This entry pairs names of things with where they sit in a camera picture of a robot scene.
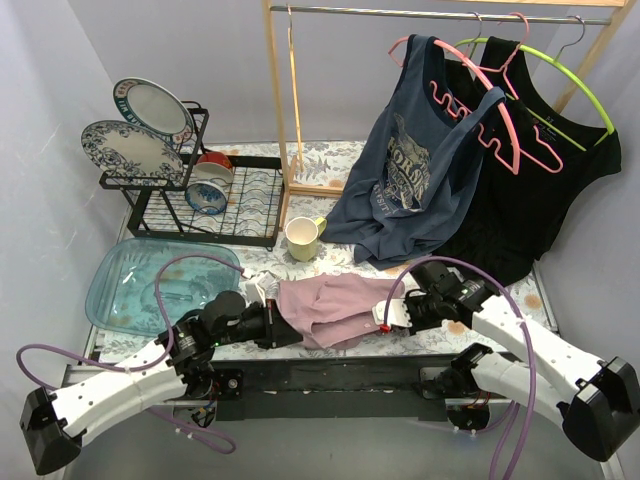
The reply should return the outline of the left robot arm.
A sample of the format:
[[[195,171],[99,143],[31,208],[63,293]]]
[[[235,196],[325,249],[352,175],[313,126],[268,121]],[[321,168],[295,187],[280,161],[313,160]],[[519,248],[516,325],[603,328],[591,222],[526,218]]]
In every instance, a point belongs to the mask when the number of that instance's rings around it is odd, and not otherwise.
[[[274,301],[248,304],[224,291],[119,364],[69,387],[30,392],[20,428],[35,471],[47,475],[67,466],[98,435],[166,400],[239,399],[241,370],[212,364],[221,346],[252,341],[272,349],[302,339]]]

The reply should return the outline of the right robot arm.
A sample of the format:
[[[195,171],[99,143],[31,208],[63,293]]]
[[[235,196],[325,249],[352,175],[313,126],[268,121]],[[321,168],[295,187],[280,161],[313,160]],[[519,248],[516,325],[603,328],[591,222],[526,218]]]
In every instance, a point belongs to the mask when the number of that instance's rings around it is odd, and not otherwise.
[[[420,295],[407,298],[405,313],[416,329],[456,320],[497,342],[507,360],[475,344],[456,357],[436,381],[464,397],[481,391],[526,406],[558,425],[587,457],[605,462],[639,428],[639,381],[620,357],[603,360],[566,342],[519,310],[493,277],[472,267],[460,279],[449,257],[423,257],[406,268]]]

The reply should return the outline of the pink tank top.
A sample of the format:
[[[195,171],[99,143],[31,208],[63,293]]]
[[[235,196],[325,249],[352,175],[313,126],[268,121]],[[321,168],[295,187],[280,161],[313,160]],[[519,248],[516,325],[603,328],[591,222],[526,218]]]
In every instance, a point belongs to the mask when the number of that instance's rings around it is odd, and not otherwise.
[[[379,330],[372,309],[387,299],[391,279],[322,274],[279,282],[277,306],[307,349],[349,349]]]

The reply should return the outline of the yellow hanger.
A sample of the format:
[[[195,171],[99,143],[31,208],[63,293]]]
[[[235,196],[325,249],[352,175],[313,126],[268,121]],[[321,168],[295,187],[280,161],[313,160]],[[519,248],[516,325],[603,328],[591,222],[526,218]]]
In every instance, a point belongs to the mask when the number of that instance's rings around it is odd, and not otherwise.
[[[303,142],[302,142],[302,134],[301,134],[301,119],[300,119],[300,110],[299,110],[295,46],[294,46],[294,35],[293,35],[293,15],[292,15],[291,5],[286,4],[286,10],[287,10],[288,19],[289,19],[289,26],[287,30],[287,40],[288,40],[288,52],[289,52],[292,100],[293,100],[293,108],[294,108],[295,133],[296,133],[296,143],[297,143],[297,153],[298,153],[297,158],[299,162],[299,170],[300,172],[304,172],[305,171],[304,152],[303,152]]]

